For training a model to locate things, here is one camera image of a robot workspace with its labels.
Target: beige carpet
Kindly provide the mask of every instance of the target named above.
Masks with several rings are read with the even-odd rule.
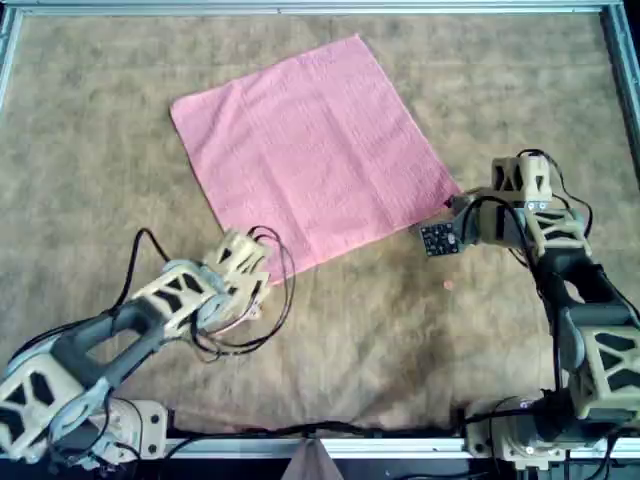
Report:
[[[596,15],[27,18],[0,115],[0,361],[109,306],[138,227],[174,257],[220,240],[172,100],[354,33],[463,188],[489,182],[494,156],[551,152],[594,206],[596,258],[640,302],[640,195]],[[161,266],[147,244],[135,286]],[[427,260],[401,232],[298,282],[259,352],[205,366],[172,345],[117,394],[163,402],[183,428],[395,427],[551,383],[542,305],[500,249]],[[281,294],[238,335],[265,331]]]

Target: wire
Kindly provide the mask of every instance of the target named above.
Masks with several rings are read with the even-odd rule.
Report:
[[[552,193],[551,195],[553,196],[553,198],[557,198],[558,200],[560,200],[563,203],[564,208],[566,210],[569,210],[571,208],[571,205],[569,204],[569,201],[566,198],[561,197],[560,195],[557,195],[555,193]]]
[[[137,461],[141,461],[142,460],[142,458],[140,457],[140,453],[135,448],[133,448],[131,445],[127,445],[126,443],[122,443],[122,442],[113,442],[113,445],[118,447],[118,448],[121,448],[122,450],[126,450],[126,451],[132,453],[133,456],[136,457]]]
[[[138,233],[136,233],[136,236],[133,239],[133,247],[131,249],[131,256],[129,258],[129,267],[127,268],[127,275],[125,277],[124,286],[122,287],[122,291],[120,292],[118,299],[115,301],[113,306],[109,309],[109,311],[114,310],[118,308],[120,305],[122,305],[122,303],[127,298],[127,295],[129,295],[129,289],[131,288],[131,282],[133,280],[133,272],[135,270],[136,260],[138,257],[138,247],[140,246],[140,240],[142,239],[142,236],[145,233],[151,240],[151,243],[153,243],[153,246],[156,248],[156,252],[158,252],[158,255],[162,257],[162,260],[164,260],[165,263],[171,260],[169,256],[165,253],[164,249],[160,246],[160,244],[156,240],[156,237],[153,235],[153,232],[151,232],[151,230],[149,230],[148,228],[141,228],[140,230],[138,230]]]
[[[142,433],[140,434],[140,442],[142,442]],[[113,445],[117,448],[120,448],[122,450],[126,450],[132,453],[136,457],[136,460],[133,463],[133,467],[131,469],[131,473],[129,474],[129,478],[134,480],[136,478],[136,473],[138,472],[138,462],[142,461],[142,458],[140,457],[140,452],[135,448],[133,448],[131,445],[127,445],[126,443],[114,442]],[[124,467],[122,464],[120,464],[119,466],[122,469],[124,469],[124,471],[127,470],[127,467]]]
[[[525,262],[522,258],[520,258],[513,248],[509,249],[509,253],[513,256],[513,258],[516,259],[516,262],[518,262],[520,265],[522,265],[526,269],[529,268],[529,265],[527,265],[527,262]]]
[[[194,345],[198,349],[208,354],[214,355],[213,361],[217,360],[219,357],[222,357],[222,356],[240,356],[240,355],[247,355],[249,353],[255,352],[260,347],[262,347],[265,343],[267,343],[271,338],[273,338],[273,336],[275,336],[278,333],[278,331],[280,331],[280,329],[283,327],[284,323],[286,322],[289,316],[289,312],[291,311],[291,306],[293,303],[293,296],[295,293],[295,286],[296,286],[296,280],[295,280],[296,269],[295,269],[295,262],[293,260],[293,256],[291,255],[291,252],[289,251],[289,249],[284,245],[282,238],[280,237],[278,232],[276,232],[274,229],[270,227],[267,227],[264,225],[256,225],[249,230],[248,235],[253,236],[254,233],[259,229],[264,229],[267,232],[269,232],[271,235],[269,234],[257,235],[254,238],[255,241],[259,242],[263,238],[267,238],[269,240],[276,242],[279,248],[280,262],[282,266],[282,277],[284,279],[284,302],[282,305],[282,310],[274,326],[269,331],[269,333],[243,343],[232,343],[232,342],[219,339],[215,336],[216,332],[207,332],[206,330],[202,332],[198,331],[197,324],[196,324],[196,317],[192,317],[191,339]],[[290,272],[287,269],[286,260],[288,260],[291,265]],[[256,295],[257,295],[257,292],[254,292],[245,312],[242,315],[240,315],[236,320],[234,320],[232,324],[239,323],[242,317],[244,317],[249,312],[249,310],[253,306],[253,302],[255,300]],[[210,342],[210,344],[213,345],[214,349],[204,345],[203,339],[206,339],[208,342]]]
[[[598,478],[600,474],[605,470],[606,473],[603,480],[609,478],[609,463],[611,461],[611,454],[613,453],[613,449],[616,447],[616,443],[618,443],[618,439],[621,437],[621,435],[621,431],[618,431],[607,437],[607,450],[604,454],[604,457],[602,458],[602,461],[600,462],[600,465],[592,475],[589,475],[584,480],[596,480],[596,478]]]
[[[189,438],[185,438],[180,443],[176,444],[167,454],[164,459],[169,460],[173,457],[179,450],[190,445],[195,442],[203,441],[203,440],[212,440],[212,439],[229,439],[229,438],[240,438],[240,439],[251,439],[251,438],[283,438],[283,437],[291,437],[294,435],[301,435],[303,437],[309,437],[311,435],[316,434],[318,431],[331,431],[334,433],[342,433],[348,434],[357,437],[364,438],[399,438],[403,436],[415,436],[420,438],[425,438],[429,436],[451,436],[455,432],[454,431],[443,431],[440,429],[424,429],[424,428],[411,428],[411,429],[398,429],[398,430],[387,430],[383,428],[377,427],[359,427],[357,425],[353,425],[351,423],[345,422],[335,422],[335,421],[326,421],[326,422],[318,422],[318,423],[305,423],[300,425],[292,425],[289,427],[278,428],[275,430],[270,430],[266,428],[248,428],[241,432],[235,433],[213,433],[213,434],[204,434],[198,436],[192,436]]]
[[[591,205],[589,205],[589,203],[585,202],[584,200],[582,200],[581,198],[578,198],[574,195],[571,195],[568,191],[567,191],[567,187],[564,183],[564,174],[562,173],[562,169],[560,168],[560,165],[558,164],[558,162],[556,162],[553,157],[551,155],[549,155],[547,152],[545,152],[544,150],[540,150],[537,148],[526,148],[524,150],[522,150],[520,153],[518,153],[518,157],[521,157],[524,154],[534,154],[534,155],[542,155],[544,158],[547,159],[547,161],[553,166],[553,168],[556,169],[556,173],[558,174],[558,177],[560,178],[560,185],[562,186],[562,190],[564,191],[565,195],[567,197],[569,197],[572,200],[575,200],[576,202],[584,205],[587,208],[587,211],[589,212],[589,218],[587,220],[587,225],[584,229],[584,237],[585,238],[589,238],[589,235],[591,234],[591,226],[593,225],[593,208],[591,208]]]
[[[449,473],[449,474],[436,474],[436,473],[417,473],[411,475],[404,475],[397,477],[395,480],[454,480],[454,479],[473,479],[481,478],[489,475],[490,472],[465,472],[465,473]]]
[[[538,409],[536,408],[514,408],[511,410],[501,410],[499,412],[491,412],[491,413],[477,413],[475,415],[471,415],[470,417],[465,418],[462,421],[462,425],[469,425],[470,423],[478,423],[484,422],[485,420],[491,418],[500,418],[500,417],[516,417],[520,415],[534,415],[538,413]]]
[[[513,400],[516,397],[507,397],[504,398],[502,400],[500,400],[498,403],[495,404],[495,406],[493,407],[493,410],[491,411],[491,418],[489,418],[489,443],[491,444],[491,458],[493,459],[493,466],[496,469],[496,473],[498,474],[498,477],[502,476],[500,473],[500,464],[498,463],[498,459],[496,458],[496,445],[495,445],[495,440],[493,438],[493,420],[496,418],[495,414],[497,413],[498,408],[500,408],[501,405],[503,405],[505,402],[508,402],[509,400]]]
[[[93,447],[104,437],[104,434],[107,432],[107,427],[109,426],[109,422],[111,420],[111,413],[109,412],[109,399],[111,396],[111,391],[107,392],[104,397],[104,401],[102,403],[102,408],[104,410],[104,425],[100,429],[100,432],[96,436],[96,438],[83,449],[75,449],[75,448],[58,448],[55,446],[53,442],[53,432],[49,429],[48,438],[47,438],[47,450],[51,456],[51,460],[54,463],[62,463],[66,467],[72,467],[79,460],[86,457],[91,453]]]
[[[148,228],[141,228],[140,230],[138,230],[138,232],[136,233],[136,236],[135,236],[135,238],[133,240],[133,247],[132,247],[132,250],[131,250],[131,257],[129,258],[129,266],[127,268],[127,274],[126,274],[126,277],[125,277],[124,285],[122,287],[120,295],[118,296],[118,298],[116,299],[114,304],[110,308],[108,308],[106,310],[106,312],[108,312],[108,313],[112,313],[115,309],[120,307],[122,305],[122,303],[124,302],[124,300],[127,298],[127,295],[129,294],[129,289],[131,288],[131,281],[133,279],[133,271],[135,269],[136,259],[137,259],[137,255],[138,255],[138,247],[140,245],[140,240],[142,239],[142,236],[144,234],[147,234],[149,236],[149,238],[151,239],[151,242],[153,243],[153,246],[156,248],[156,251],[158,252],[158,255],[160,255],[160,257],[162,257],[162,259],[165,262],[168,262],[170,260],[170,258],[167,256],[167,254],[165,253],[163,248],[160,246],[160,244],[156,240],[156,238],[153,235],[153,233],[151,232],[151,230],[149,230]],[[37,345],[38,343],[42,342],[43,340],[46,340],[47,338],[50,338],[50,337],[52,337],[54,335],[57,335],[59,333],[64,333],[64,332],[66,332],[68,330],[71,330],[71,329],[73,329],[75,327],[83,325],[84,323],[86,323],[86,322],[88,322],[90,320],[93,320],[94,318],[95,317],[90,317],[90,318],[85,318],[83,320],[76,320],[75,322],[67,323],[67,324],[64,324],[64,325],[59,325],[59,326],[54,327],[54,328],[52,328],[50,330],[47,330],[46,332],[43,332],[43,333],[40,333],[40,334],[36,335],[32,339],[30,339],[27,342],[25,342],[25,344],[22,345],[18,350],[16,350],[14,352],[14,354],[11,356],[11,360],[16,358],[21,353],[27,351],[28,349],[30,349],[34,345]]]

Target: metal frame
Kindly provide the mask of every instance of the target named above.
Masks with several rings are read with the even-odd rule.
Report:
[[[0,29],[0,109],[26,15],[252,15],[252,14],[500,14],[600,12],[618,83],[636,172],[640,172],[640,67],[622,0],[9,0]],[[181,439],[170,439],[167,452]],[[459,438],[323,439],[332,458],[469,459]],[[297,439],[209,439],[175,458],[291,458]],[[601,458],[605,445],[576,449],[572,458]],[[614,458],[640,458],[640,439],[621,439]]]
[[[168,453],[183,438],[167,440]],[[462,438],[326,438],[322,439],[333,459],[426,459],[470,460]],[[190,443],[171,458],[175,459],[276,459],[291,458],[301,440],[287,439],[203,439]],[[607,450],[605,440],[593,448],[571,451],[571,459],[600,459]],[[640,438],[621,438],[611,454],[616,459],[640,458]]]

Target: towel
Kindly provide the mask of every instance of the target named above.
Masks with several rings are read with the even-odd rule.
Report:
[[[222,228],[272,227],[297,272],[459,192],[358,36],[180,98],[171,116]]]

